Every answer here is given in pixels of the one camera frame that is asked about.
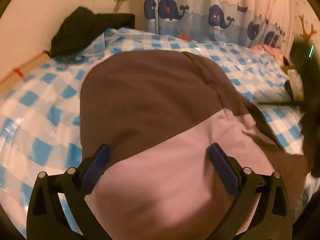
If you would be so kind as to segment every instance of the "blue gripper pad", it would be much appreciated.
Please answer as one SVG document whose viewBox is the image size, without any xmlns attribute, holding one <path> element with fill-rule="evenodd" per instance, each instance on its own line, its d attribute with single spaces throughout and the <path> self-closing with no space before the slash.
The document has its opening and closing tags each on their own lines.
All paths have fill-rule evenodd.
<svg viewBox="0 0 320 240">
<path fill-rule="evenodd" d="M 236 198 L 239 195 L 239 178 L 228 162 L 228 156 L 217 143 L 213 143 L 209 146 L 208 154 L 210 161 L 228 194 L 233 195 Z"/>
<path fill-rule="evenodd" d="M 95 158 L 91 165 L 82 176 L 82 193 L 84 195 L 89 195 L 92 193 L 94 187 L 96 186 L 99 178 L 103 175 L 106 166 L 110 160 L 110 148 L 108 145 L 103 145 L 99 148 L 98 152 L 95 154 Z"/>
</svg>

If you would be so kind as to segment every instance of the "brown antler decoration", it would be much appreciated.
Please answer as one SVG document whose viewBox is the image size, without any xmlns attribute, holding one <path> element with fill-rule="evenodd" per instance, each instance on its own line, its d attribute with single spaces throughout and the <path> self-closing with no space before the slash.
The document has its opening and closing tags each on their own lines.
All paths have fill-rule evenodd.
<svg viewBox="0 0 320 240">
<path fill-rule="evenodd" d="M 313 24 L 311 24 L 311 32 L 310 32 L 310 34 L 308 34 L 308 33 L 306 32 L 305 27 L 304 27 L 304 15 L 303 15 L 303 14 L 302 14 L 302 16 L 299 15 L 299 18 L 300 18 L 300 21 L 301 21 L 301 24 L 302 24 L 302 32 L 303 32 L 302 34 L 300 34 L 300 36 L 303 38 L 303 40 L 304 40 L 305 42 L 309 42 L 311 36 L 312 36 L 313 34 L 317 33 L 318 31 L 314 30 L 314 29 L 313 29 Z"/>
</svg>

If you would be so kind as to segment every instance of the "whale print curtain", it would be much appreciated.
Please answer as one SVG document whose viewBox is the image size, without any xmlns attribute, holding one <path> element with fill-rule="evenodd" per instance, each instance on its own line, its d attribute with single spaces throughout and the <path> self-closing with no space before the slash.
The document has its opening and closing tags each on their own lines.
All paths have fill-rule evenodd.
<svg viewBox="0 0 320 240">
<path fill-rule="evenodd" d="M 149 32 L 189 41 L 286 49 L 290 0 L 144 0 Z"/>
</svg>

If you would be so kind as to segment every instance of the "checkered tablecloth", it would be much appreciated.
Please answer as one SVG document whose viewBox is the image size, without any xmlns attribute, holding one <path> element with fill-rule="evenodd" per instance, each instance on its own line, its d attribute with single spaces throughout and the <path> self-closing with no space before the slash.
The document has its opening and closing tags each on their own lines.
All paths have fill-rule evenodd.
<svg viewBox="0 0 320 240">
<path fill-rule="evenodd" d="M 28 202 L 36 176 L 63 173 L 81 162 L 79 91 L 85 74 L 115 53 L 129 50 L 189 51 L 216 61 L 250 100 L 286 99 L 286 77 L 265 52 L 229 43 L 186 42 L 130 29 L 106 30 L 86 50 L 55 59 L 34 70 L 0 104 L 0 203 L 25 236 Z M 260 106 L 279 142 L 301 152 L 300 115 L 290 107 Z M 302 212 L 319 182 L 310 175 L 295 208 Z M 78 231 L 67 202 L 61 203 L 71 228 Z"/>
</svg>

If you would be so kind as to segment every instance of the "metal pin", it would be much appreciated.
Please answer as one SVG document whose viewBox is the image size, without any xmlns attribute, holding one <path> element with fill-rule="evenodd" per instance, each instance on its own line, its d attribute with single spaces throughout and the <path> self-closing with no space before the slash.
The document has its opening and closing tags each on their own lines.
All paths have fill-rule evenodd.
<svg viewBox="0 0 320 240">
<path fill-rule="evenodd" d="M 281 177 L 280 173 L 276 171 L 273 173 L 273 176 L 275 176 L 277 179 Z"/>
<path fill-rule="evenodd" d="M 69 168 L 68 170 L 67 170 L 67 173 L 68 174 L 74 174 L 76 172 L 76 169 L 75 168 Z"/>
<path fill-rule="evenodd" d="M 248 175 L 252 173 L 252 170 L 248 167 L 244 168 L 243 171 L 245 174 L 248 174 Z"/>
<path fill-rule="evenodd" d="M 39 175 L 38 175 L 38 177 L 41 178 L 41 179 L 42 179 L 44 176 L 45 176 L 45 172 L 44 172 L 44 171 L 41 171 L 41 172 L 39 173 Z"/>
</svg>

